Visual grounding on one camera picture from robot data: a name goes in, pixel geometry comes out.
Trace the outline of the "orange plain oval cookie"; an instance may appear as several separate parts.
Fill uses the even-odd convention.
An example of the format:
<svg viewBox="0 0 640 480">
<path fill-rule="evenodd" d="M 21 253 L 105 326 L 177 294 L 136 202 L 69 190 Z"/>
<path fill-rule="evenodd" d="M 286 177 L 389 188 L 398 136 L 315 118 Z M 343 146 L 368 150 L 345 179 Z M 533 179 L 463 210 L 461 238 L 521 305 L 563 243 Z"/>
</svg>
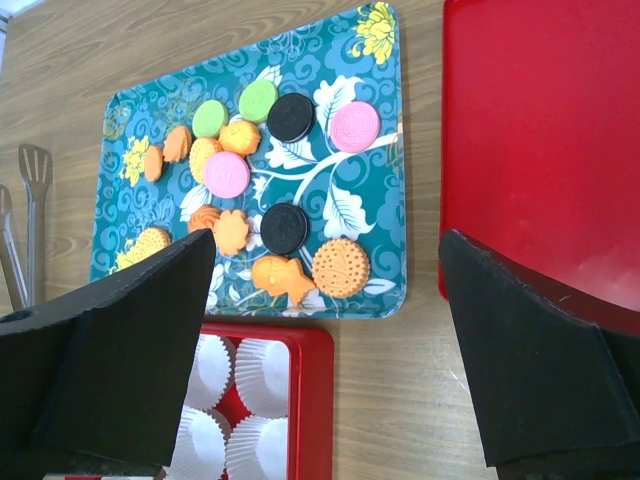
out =
<svg viewBox="0 0 640 480">
<path fill-rule="evenodd" d="M 157 145 L 151 145 L 144 157 L 144 175 L 148 182 L 156 182 L 163 173 L 164 156 L 162 149 Z"/>
</svg>

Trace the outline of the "orange round embossed cookie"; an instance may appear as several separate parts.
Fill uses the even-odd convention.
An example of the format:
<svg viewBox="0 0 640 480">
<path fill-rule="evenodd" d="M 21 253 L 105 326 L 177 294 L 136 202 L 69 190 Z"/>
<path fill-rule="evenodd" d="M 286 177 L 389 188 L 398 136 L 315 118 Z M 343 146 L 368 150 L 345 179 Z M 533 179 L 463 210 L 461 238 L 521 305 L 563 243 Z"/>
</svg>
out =
<svg viewBox="0 0 640 480">
<path fill-rule="evenodd" d="M 219 142 L 223 150 L 240 156 L 254 154 L 260 141 L 261 134 L 258 127 L 246 120 L 238 120 L 222 126 L 219 133 Z"/>
</svg>

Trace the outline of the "metal tongs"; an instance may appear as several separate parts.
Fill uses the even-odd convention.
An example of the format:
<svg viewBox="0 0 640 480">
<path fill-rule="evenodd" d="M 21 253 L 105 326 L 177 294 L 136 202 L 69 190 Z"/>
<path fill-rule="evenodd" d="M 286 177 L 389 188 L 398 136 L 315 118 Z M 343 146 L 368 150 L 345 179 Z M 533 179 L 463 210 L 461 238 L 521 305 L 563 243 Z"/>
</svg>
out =
<svg viewBox="0 0 640 480">
<path fill-rule="evenodd" d="M 46 149 L 23 143 L 18 148 L 18 165 L 26 189 L 26 272 L 13 235 L 11 193 L 1 186 L 1 267 L 14 310 L 42 303 L 46 298 L 46 196 L 53 182 L 53 159 Z"/>
</svg>

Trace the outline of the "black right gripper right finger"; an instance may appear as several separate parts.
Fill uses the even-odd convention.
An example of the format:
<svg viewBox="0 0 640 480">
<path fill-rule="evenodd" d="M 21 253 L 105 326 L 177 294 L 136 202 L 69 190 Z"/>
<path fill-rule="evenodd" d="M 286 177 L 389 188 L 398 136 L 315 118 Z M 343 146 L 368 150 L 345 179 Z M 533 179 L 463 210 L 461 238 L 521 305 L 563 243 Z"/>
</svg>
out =
<svg viewBox="0 0 640 480">
<path fill-rule="evenodd" d="M 639 464 L 639 315 L 457 230 L 439 259 L 485 462 Z"/>
</svg>

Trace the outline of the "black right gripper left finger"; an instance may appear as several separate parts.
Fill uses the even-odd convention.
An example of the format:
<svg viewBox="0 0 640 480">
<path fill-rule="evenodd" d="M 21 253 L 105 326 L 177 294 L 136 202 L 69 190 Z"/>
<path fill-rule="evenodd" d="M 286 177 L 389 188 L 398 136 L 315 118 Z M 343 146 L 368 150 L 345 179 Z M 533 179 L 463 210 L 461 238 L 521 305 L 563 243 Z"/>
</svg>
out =
<svg viewBox="0 0 640 480">
<path fill-rule="evenodd" d="M 157 471 L 174 451 L 215 262 L 199 230 L 1 320 L 5 471 Z"/>
</svg>

